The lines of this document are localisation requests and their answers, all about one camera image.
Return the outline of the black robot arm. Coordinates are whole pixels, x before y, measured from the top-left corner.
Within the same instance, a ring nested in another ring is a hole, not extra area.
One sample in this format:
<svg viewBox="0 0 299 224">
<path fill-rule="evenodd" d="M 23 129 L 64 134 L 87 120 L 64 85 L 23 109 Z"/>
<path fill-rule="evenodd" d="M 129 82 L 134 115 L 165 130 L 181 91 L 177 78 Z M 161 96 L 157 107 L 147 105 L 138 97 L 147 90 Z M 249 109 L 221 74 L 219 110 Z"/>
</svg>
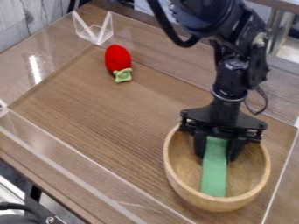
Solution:
<svg viewBox="0 0 299 224">
<path fill-rule="evenodd" d="M 255 111 L 245 114 L 241 105 L 249 91 L 267 80 L 269 30 L 243 0 L 171 0 L 173 16 L 186 31 L 209 38 L 214 48 L 217 78 L 213 101 L 202 108 L 182 111 L 181 129 L 194 135 L 194 152 L 203 157 L 209 138 L 227 142 L 225 155 L 234 161 L 247 143 L 258 143 L 267 125 Z"/>
</svg>

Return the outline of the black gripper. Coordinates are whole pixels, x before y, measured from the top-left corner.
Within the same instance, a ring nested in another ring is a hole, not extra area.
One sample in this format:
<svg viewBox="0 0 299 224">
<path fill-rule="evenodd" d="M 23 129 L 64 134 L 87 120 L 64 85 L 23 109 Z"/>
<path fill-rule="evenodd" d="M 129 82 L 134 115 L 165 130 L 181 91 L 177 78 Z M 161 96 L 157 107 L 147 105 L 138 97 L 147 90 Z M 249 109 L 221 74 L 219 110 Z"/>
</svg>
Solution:
<svg viewBox="0 0 299 224">
<path fill-rule="evenodd" d="M 214 99 L 205 107 L 182 110 L 179 129 L 194 134 L 194 152 L 199 158 L 205 157 L 207 136 L 230 140 L 230 162 L 237 160 L 246 142 L 258 143 L 262 140 L 267 124 L 241 111 L 241 103 Z"/>
</svg>

